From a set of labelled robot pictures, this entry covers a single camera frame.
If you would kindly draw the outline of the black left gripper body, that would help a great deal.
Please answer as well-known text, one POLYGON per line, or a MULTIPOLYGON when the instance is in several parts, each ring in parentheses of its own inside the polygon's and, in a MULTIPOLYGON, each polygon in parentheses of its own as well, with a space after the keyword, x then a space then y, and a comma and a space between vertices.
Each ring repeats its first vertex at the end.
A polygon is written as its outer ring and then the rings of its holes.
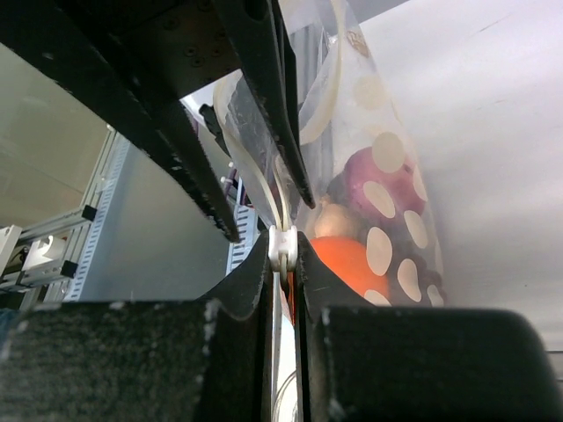
POLYGON ((78 99, 148 76, 177 98, 239 69, 210 1, 59 1, 71 69, 59 80, 78 99))

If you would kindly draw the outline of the purple donut toy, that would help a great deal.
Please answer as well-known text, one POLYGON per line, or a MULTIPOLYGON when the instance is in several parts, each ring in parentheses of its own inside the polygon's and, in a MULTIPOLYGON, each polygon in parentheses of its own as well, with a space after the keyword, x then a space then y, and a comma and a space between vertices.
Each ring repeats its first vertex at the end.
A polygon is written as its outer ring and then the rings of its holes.
POLYGON ((408 156, 397 171, 382 171, 371 149, 360 149, 347 160, 342 172, 346 205, 373 223, 399 222, 405 211, 423 215, 427 201, 415 191, 415 170, 408 156))

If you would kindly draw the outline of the clear zip top bag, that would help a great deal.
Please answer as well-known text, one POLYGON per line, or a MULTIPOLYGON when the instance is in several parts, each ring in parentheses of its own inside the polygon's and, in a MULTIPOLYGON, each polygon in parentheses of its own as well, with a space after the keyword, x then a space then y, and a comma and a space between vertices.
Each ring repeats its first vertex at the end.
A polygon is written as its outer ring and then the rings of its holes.
POLYGON ((346 1, 282 1, 296 57, 301 199, 241 72, 213 104, 245 191, 267 227, 296 228, 324 264, 379 306, 441 307, 442 255, 413 143, 346 1))

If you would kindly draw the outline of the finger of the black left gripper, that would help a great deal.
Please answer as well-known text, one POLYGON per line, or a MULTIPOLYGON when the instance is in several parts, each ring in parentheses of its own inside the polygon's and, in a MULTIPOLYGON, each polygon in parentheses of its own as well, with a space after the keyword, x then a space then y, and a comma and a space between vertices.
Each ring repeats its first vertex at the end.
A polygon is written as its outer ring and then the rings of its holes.
POLYGON ((230 45, 304 203, 315 207, 299 145, 296 57, 277 1, 214 1, 230 45))
POLYGON ((185 107, 74 1, 3 1, 1 41, 143 152, 231 242, 237 225, 185 107))

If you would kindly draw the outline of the orange fruit toy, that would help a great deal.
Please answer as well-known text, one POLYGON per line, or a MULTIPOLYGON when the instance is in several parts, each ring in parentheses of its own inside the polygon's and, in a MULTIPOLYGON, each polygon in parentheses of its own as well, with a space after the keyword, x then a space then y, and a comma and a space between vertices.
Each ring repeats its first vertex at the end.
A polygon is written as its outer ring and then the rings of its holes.
POLYGON ((359 296, 375 305, 390 306, 389 282, 369 267, 366 247, 348 237, 324 236, 311 240, 318 258, 359 296))

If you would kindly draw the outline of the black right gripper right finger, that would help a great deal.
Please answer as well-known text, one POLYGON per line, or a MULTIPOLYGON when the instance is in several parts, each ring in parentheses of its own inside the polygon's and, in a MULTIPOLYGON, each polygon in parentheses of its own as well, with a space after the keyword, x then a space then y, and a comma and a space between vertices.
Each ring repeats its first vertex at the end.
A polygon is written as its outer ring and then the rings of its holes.
POLYGON ((502 309, 377 307, 298 238, 302 421, 559 421, 542 341, 502 309))

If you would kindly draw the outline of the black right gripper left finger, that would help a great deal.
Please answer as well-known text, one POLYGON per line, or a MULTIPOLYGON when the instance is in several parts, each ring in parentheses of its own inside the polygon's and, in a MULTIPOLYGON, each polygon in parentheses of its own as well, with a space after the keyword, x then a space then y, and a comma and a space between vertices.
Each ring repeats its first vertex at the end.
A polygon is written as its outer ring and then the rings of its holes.
POLYGON ((262 234, 202 297, 56 302, 1 347, 4 421, 266 421, 269 259, 262 234))

